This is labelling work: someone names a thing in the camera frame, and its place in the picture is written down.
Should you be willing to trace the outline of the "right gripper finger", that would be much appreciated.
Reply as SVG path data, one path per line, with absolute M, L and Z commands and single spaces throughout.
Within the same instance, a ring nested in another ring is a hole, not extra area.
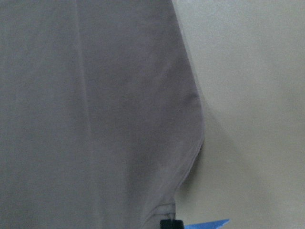
M 160 229 L 184 229 L 184 223 L 182 220 L 162 219 Z

